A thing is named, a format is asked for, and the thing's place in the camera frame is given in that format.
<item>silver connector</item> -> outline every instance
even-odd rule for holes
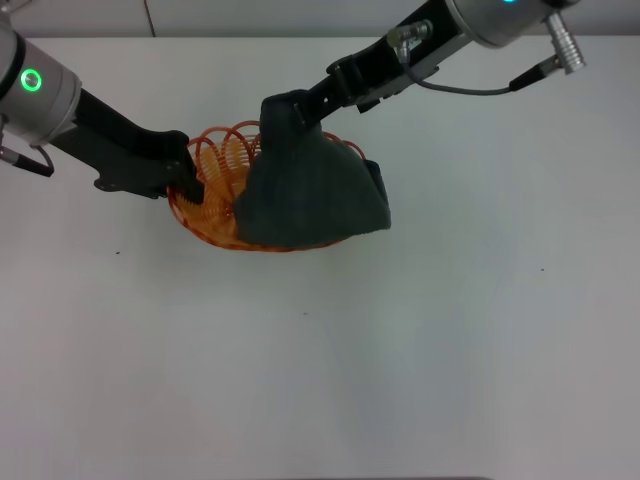
[[[402,64],[408,64],[411,55],[411,43],[428,40],[433,36],[433,23],[429,20],[412,23],[389,30],[387,43]]]
[[[578,42],[567,28],[560,12],[555,12],[545,20],[553,46],[556,49],[560,64],[567,75],[577,72],[587,66],[582,56]]]

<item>cable connector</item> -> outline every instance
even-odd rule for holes
[[[398,61],[406,65],[411,57],[411,43],[428,40],[433,36],[433,23],[429,20],[389,30],[387,44],[393,48]]]

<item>green indicator light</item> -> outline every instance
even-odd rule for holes
[[[42,77],[33,68],[27,68],[20,77],[22,88],[27,92],[37,92],[42,87]]]

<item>orange wire basket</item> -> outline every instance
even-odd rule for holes
[[[189,151],[196,165],[198,180],[204,184],[204,202],[195,205],[169,188],[169,205],[178,222],[216,247],[251,252],[296,251],[251,245],[238,238],[233,203],[245,190],[249,169],[260,153],[259,127],[260,123],[255,121],[242,122],[232,128],[214,127],[191,140]],[[350,146],[365,159],[362,150],[354,143],[342,141],[330,133],[325,135]]]

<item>black towel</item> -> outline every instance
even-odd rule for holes
[[[378,165],[325,137],[320,125],[300,133],[293,121],[295,95],[262,104],[262,153],[234,204],[239,238],[309,248],[391,228]]]

